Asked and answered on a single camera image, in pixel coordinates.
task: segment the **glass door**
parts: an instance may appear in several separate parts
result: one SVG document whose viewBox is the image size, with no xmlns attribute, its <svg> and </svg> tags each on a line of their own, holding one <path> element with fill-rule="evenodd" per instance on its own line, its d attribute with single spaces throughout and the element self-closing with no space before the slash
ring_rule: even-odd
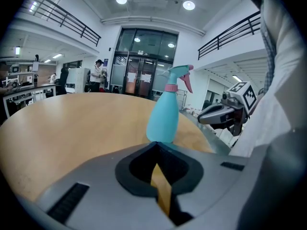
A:
<svg viewBox="0 0 307 230">
<path fill-rule="evenodd" d="M 148 98 L 152 88 L 156 60 L 130 56 L 126 70 L 125 94 Z"/>
</svg>

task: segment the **plaid shirt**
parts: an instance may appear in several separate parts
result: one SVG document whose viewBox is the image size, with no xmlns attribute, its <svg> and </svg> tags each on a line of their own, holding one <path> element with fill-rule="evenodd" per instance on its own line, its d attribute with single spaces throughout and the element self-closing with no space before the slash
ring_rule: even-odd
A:
<svg viewBox="0 0 307 230">
<path fill-rule="evenodd" d="M 252 0 L 254 4 L 260 9 L 261 15 L 263 15 L 263 0 Z M 276 52 L 276 45 L 272 39 L 272 36 L 268 30 L 267 25 L 265 24 L 263 16 L 260 18 L 261 22 L 261 35 L 264 42 L 264 46 L 268 53 L 268 69 L 264 79 L 264 94 L 268 91 L 270 85 L 272 84 L 273 77 L 274 77 L 274 70 L 275 70 L 275 56 Z"/>
</svg>

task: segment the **teal spray bottle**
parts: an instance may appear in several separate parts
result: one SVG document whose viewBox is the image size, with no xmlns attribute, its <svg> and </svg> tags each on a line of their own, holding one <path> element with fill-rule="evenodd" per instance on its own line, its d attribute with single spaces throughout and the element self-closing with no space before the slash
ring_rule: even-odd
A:
<svg viewBox="0 0 307 230">
<path fill-rule="evenodd" d="M 169 69 L 169 79 L 165 91 L 154 106 L 146 129 L 150 141 L 173 142 L 179 120 L 179 108 L 176 99 L 178 91 L 177 78 L 183 80 L 187 89 L 192 92 L 189 71 L 192 65 L 178 66 Z"/>
</svg>

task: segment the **fluorescent light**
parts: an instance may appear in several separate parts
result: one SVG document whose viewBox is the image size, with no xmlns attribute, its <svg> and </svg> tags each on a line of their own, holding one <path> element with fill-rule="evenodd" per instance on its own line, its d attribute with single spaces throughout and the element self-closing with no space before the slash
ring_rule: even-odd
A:
<svg viewBox="0 0 307 230">
<path fill-rule="evenodd" d="M 30 8 L 30 12 L 33 12 L 33 10 L 34 10 L 34 8 L 35 8 L 35 5 L 37 5 L 37 2 L 34 2 L 33 4 L 32 4 L 32 6 L 31 6 L 31 8 Z"/>
<path fill-rule="evenodd" d="M 195 9 L 195 4 L 191 1 L 185 1 L 183 3 L 183 7 L 186 9 L 186 10 L 193 10 Z"/>
<path fill-rule="evenodd" d="M 235 80 L 237 80 L 237 81 L 239 81 L 239 82 L 242 82 L 242 80 L 241 80 L 240 78 L 238 78 L 236 75 L 232 75 L 232 77 L 233 77 Z"/>
<path fill-rule="evenodd" d="M 54 57 L 52 57 L 52 58 L 58 58 L 58 57 L 60 57 L 60 56 L 62 56 L 62 54 L 58 54 L 58 55 L 56 55 L 56 56 L 54 56 Z"/>
<path fill-rule="evenodd" d="M 19 55 L 20 54 L 20 47 L 15 48 L 15 54 Z"/>
<path fill-rule="evenodd" d="M 125 4 L 127 2 L 127 0 L 116 0 L 117 3 L 119 4 Z"/>
</svg>

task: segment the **black metal railing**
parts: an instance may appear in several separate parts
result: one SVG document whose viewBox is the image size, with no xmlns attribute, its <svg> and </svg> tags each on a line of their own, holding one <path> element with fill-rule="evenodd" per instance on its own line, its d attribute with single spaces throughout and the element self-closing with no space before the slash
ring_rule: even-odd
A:
<svg viewBox="0 0 307 230">
<path fill-rule="evenodd" d="M 65 26 L 96 46 L 101 38 L 86 24 L 51 0 L 25 0 L 19 11 L 58 24 L 60 27 Z"/>
<path fill-rule="evenodd" d="M 260 11 L 246 17 L 234 24 L 232 27 L 223 31 L 210 42 L 206 43 L 198 50 L 198 60 L 206 54 L 219 50 L 222 46 L 237 40 L 248 34 L 254 35 L 255 31 L 260 30 Z"/>
</svg>

